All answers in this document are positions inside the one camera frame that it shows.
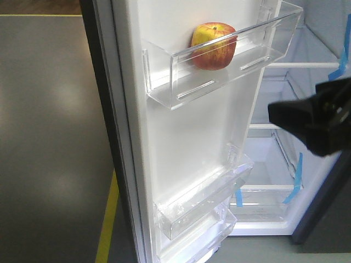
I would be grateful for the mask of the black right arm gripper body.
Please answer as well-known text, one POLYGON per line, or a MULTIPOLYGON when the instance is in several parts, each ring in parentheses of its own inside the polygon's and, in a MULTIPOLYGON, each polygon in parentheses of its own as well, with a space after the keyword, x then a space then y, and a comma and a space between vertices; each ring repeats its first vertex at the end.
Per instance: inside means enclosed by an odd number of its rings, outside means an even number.
POLYGON ((350 149, 350 78, 319 83, 315 89, 320 149, 350 149))

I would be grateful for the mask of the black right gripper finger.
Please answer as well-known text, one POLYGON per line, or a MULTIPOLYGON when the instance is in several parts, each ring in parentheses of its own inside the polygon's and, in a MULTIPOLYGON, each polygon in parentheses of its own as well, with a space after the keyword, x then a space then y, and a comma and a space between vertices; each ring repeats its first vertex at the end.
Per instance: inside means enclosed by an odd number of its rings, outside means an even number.
POLYGON ((269 122, 294 135, 317 156, 341 150, 322 150, 318 145, 318 95, 302 100, 277 101, 268 105, 269 122))

